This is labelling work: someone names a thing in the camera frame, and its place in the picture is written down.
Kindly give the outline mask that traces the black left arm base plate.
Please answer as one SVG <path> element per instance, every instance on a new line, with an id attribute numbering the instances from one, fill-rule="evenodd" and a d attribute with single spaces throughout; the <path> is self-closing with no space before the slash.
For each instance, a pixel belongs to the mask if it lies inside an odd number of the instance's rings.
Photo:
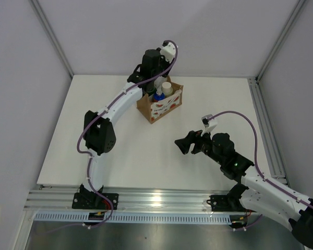
<path id="1" fill-rule="evenodd" d="M 103 193 L 103 195 L 113 203 L 113 209 L 117 209 L 119 194 Z M 98 195 L 75 193 L 72 203 L 72 209 L 84 210 L 110 210 L 111 206 L 105 199 Z"/>

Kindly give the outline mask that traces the orange blue pump bottle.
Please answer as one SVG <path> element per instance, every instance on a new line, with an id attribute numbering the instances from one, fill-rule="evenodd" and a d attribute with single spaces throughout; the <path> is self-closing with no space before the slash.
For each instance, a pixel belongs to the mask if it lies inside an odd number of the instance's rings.
<path id="1" fill-rule="evenodd" d="M 159 102 L 165 99 L 165 95 L 161 90 L 157 90 L 153 95 L 153 102 Z"/>

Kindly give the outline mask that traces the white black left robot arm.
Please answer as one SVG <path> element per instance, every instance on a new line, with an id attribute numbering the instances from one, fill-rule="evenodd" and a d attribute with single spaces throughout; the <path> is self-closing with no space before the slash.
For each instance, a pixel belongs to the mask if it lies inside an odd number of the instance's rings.
<path id="1" fill-rule="evenodd" d="M 74 194 L 73 209 L 113 208 L 112 202 L 102 191 L 106 156 L 116 143 L 114 125 L 130 106 L 153 87 L 158 77 L 169 74 L 177 55 L 177 47 L 170 45 L 147 50 L 120 93 L 98 112 L 88 111 L 85 114 L 84 130 L 78 140 L 85 141 L 89 161 L 86 178 Z"/>

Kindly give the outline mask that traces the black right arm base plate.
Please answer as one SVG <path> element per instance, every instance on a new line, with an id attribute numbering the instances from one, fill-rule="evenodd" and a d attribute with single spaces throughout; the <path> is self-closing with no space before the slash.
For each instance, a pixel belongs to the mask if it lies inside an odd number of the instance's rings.
<path id="1" fill-rule="evenodd" d="M 211 211 L 214 212 L 245 212 L 246 209 L 240 204 L 238 198 L 228 195 L 210 195 L 207 200 Z"/>

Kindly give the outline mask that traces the sage green lotion bottle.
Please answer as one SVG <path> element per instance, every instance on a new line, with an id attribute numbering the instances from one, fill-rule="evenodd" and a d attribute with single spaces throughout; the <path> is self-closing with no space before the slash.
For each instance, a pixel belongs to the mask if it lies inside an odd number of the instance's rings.
<path id="1" fill-rule="evenodd" d="M 172 84 L 170 82 L 163 82 L 161 88 L 162 93 L 165 95 L 165 98 L 170 97 L 174 93 Z"/>

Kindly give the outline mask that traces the white bottle grey cap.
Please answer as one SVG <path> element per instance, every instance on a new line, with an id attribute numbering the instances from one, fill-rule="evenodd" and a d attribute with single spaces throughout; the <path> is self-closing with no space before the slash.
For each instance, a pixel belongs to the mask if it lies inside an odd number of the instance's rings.
<path id="1" fill-rule="evenodd" d="M 166 78 L 164 77 L 158 77 L 157 79 L 155 79 L 154 81 L 155 88 L 158 89 L 162 85 L 162 83 L 165 81 L 166 81 Z"/>

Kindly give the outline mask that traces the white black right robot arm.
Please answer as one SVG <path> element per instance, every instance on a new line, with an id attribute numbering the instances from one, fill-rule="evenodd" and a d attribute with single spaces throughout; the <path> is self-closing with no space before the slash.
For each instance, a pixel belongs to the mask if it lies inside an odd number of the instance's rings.
<path id="1" fill-rule="evenodd" d="M 293 237 L 313 249 L 313 198 L 295 192 L 279 181 L 263 178 L 255 164 L 236 152 L 227 133 L 190 131 L 175 141 L 183 154 L 204 153 L 220 165 L 222 173 L 236 185 L 226 195 L 211 195 L 212 211 L 251 210 L 291 231 Z"/>

